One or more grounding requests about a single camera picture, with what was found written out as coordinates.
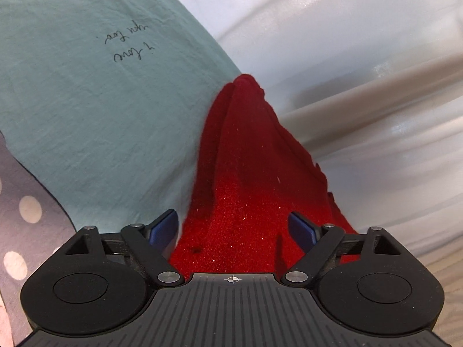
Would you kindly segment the teal mushroom print bedsheet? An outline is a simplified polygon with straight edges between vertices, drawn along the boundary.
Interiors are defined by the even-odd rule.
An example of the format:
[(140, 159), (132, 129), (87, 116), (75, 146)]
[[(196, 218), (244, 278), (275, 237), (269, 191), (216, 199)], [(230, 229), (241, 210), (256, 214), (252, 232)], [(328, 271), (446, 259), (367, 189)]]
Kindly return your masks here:
[(75, 230), (187, 214), (200, 136), (238, 68), (179, 0), (1, 0), (1, 343)]

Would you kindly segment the red knit garment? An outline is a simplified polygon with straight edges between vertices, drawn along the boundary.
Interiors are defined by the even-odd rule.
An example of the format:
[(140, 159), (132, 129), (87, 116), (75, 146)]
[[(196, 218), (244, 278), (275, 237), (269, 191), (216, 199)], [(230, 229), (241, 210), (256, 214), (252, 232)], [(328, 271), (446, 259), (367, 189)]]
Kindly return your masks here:
[(320, 166), (283, 128), (248, 74), (216, 97), (203, 129), (192, 200), (170, 264), (195, 273), (282, 276), (303, 255), (288, 217), (352, 227)]

